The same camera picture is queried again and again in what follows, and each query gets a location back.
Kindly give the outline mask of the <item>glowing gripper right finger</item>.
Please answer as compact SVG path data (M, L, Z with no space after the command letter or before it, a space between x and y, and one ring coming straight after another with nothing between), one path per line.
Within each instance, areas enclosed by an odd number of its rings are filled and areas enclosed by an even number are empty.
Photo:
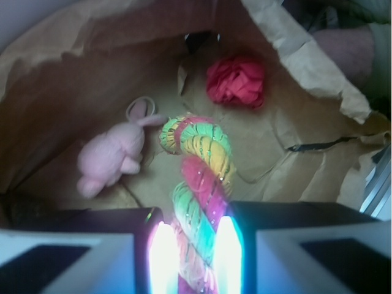
M391 222L337 203L233 201L214 267L220 293L390 293Z

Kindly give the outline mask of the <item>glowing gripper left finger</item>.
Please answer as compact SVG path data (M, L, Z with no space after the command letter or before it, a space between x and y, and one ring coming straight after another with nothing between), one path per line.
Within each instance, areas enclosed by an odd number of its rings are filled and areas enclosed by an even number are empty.
M66 210L1 230L2 293L176 293L159 208Z

